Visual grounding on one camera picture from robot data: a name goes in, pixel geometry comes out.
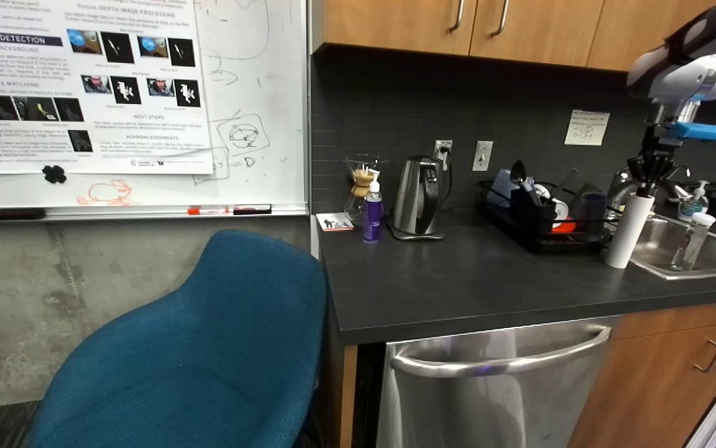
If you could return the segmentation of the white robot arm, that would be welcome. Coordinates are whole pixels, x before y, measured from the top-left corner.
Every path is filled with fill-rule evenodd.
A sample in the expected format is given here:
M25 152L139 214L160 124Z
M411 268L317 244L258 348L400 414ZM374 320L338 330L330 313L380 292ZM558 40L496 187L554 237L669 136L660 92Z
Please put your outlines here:
M716 100L716 5L640 55L628 87L657 107L640 153L629 160L634 182L651 193L684 141L716 141L716 124L696 121L696 109Z

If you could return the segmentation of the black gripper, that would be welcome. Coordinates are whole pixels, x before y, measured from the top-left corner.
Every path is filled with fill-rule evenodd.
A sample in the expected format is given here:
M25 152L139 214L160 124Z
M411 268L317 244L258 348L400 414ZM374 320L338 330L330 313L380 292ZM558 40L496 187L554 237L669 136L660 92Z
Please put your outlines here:
M660 127L650 124L640 153L628 160L628 168L642 188L655 188L677 168L675 152L677 141L664 139Z

